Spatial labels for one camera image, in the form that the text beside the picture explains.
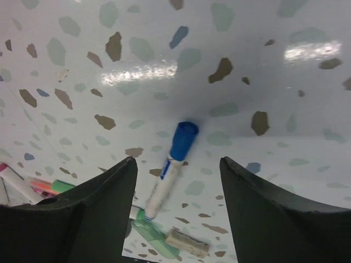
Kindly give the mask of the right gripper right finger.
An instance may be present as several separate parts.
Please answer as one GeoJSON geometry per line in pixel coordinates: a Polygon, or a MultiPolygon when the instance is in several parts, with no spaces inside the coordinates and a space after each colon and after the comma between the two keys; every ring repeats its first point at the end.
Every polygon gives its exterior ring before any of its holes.
{"type": "Polygon", "coordinates": [[[350,209],[289,192],[229,157],[219,167],[238,262],[350,262],[350,209]]]}

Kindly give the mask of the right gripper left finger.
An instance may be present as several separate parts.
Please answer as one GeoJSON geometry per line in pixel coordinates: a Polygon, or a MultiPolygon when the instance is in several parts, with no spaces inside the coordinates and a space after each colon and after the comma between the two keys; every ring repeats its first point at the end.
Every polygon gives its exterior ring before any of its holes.
{"type": "Polygon", "coordinates": [[[122,262],[133,157],[38,204],[1,206],[1,262],[122,262]]]}

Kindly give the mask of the blue capped white marker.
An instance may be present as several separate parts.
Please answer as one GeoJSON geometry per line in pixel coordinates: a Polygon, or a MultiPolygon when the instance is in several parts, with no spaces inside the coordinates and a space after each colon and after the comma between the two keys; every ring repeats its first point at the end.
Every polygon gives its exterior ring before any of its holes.
{"type": "Polygon", "coordinates": [[[158,215],[158,211],[171,193],[179,170],[198,133],[199,128],[195,123],[187,121],[178,123],[169,154],[144,209],[144,216],[147,220],[153,220],[158,215]]]}

